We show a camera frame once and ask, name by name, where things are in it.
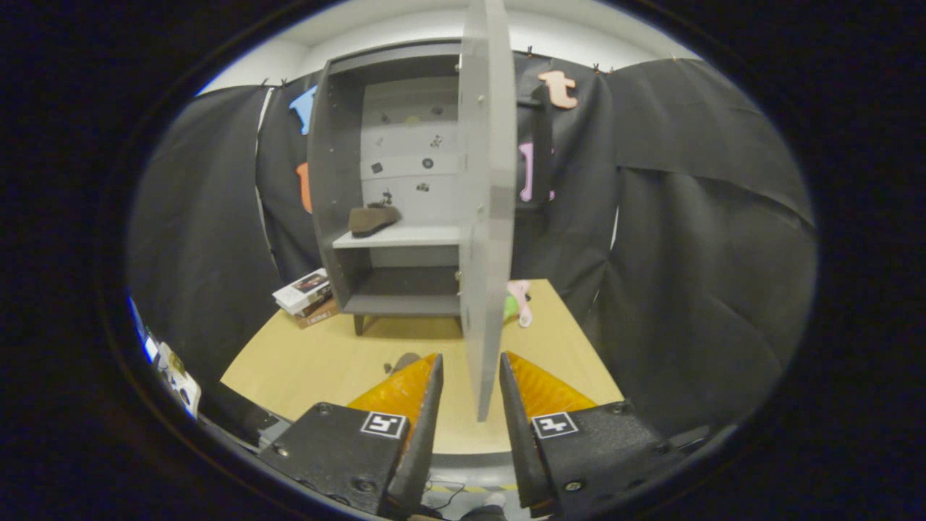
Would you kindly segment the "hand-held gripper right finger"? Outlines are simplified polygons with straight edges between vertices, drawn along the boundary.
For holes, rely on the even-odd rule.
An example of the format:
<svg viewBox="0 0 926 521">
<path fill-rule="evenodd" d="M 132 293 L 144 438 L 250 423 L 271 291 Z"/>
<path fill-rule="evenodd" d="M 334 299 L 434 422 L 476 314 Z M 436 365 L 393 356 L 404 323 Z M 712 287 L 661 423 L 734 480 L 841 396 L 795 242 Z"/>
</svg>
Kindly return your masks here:
<svg viewBox="0 0 926 521">
<path fill-rule="evenodd" d="M 645 425 L 625 400 L 528 412 L 528 385 L 505 352 L 499 382 L 519 501 L 532 517 L 589 519 L 664 481 L 684 453 Z"/>
</svg>

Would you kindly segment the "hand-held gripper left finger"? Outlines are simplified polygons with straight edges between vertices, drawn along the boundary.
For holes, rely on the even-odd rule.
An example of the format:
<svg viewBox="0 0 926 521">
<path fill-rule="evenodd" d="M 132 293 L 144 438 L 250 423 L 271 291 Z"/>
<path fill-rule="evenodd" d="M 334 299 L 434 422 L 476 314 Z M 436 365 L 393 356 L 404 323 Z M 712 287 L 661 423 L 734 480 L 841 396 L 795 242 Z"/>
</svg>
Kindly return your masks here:
<svg viewBox="0 0 926 521">
<path fill-rule="evenodd" d="M 408 517 L 429 481 L 443 383 L 443 356 L 430 354 L 352 406 L 311 406 L 259 459 L 345 507 Z"/>
</svg>

